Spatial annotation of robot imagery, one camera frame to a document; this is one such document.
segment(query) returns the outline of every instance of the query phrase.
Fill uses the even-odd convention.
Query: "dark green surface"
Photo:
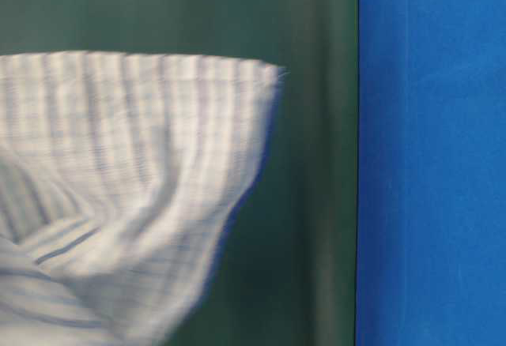
[[[0,0],[0,54],[67,49],[288,67],[270,158],[172,346],[353,344],[356,0]]]

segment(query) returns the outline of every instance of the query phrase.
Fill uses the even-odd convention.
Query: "striped fabric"
[[[170,333],[258,173],[280,75],[197,55],[0,57],[0,344]]]

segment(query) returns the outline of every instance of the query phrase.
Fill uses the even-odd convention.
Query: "cloth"
[[[0,57],[0,344],[172,331],[259,172],[281,74],[200,55]]]

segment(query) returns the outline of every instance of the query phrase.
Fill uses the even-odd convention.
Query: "blue surface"
[[[359,0],[358,346],[506,344],[506,0]]]

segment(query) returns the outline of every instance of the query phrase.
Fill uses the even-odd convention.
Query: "crumpled fabric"
[[[258,175],[281,75],[201,55],[0,57],[0,344],[173,331]]]

